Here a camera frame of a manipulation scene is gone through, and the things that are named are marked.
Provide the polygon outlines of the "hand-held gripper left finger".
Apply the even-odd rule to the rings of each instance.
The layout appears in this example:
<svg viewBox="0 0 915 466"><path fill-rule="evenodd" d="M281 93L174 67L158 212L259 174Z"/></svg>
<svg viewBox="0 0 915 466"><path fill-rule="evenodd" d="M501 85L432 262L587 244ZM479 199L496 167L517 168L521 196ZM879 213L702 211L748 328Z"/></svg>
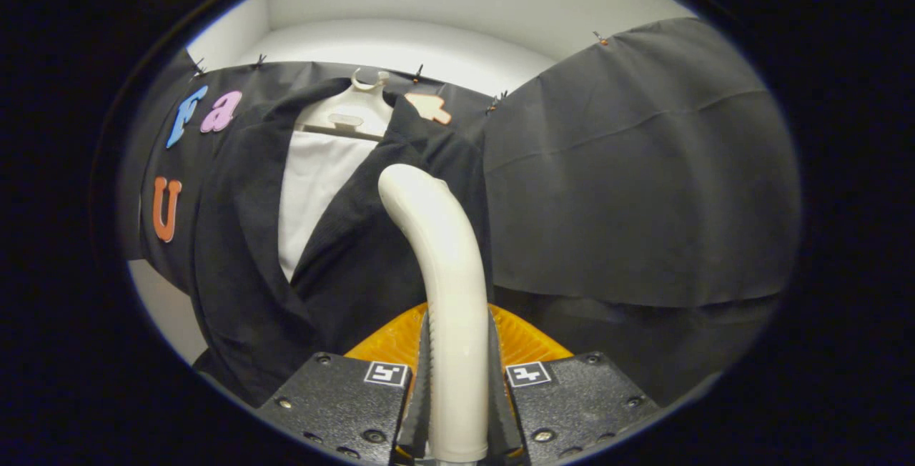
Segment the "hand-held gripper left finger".
<svg viewBox="0 0 915 466"><path fill-rule="evenodd" d="M426 305L345 355L314 353L260 407L301 443L366 465L417 465L427 453L430 352Z"/></svg>

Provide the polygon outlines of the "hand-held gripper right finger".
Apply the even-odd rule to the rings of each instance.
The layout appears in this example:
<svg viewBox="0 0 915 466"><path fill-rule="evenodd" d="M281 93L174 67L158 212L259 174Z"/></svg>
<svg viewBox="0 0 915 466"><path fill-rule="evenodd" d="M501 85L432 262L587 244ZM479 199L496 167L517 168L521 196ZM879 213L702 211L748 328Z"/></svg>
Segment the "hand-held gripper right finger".
<svg viewBox="0 0 915 466"><path fill-rule="evenodd" d="M603 352L575 353L490 306L493 465L555 465L614 445L660 413Z"/></svg>

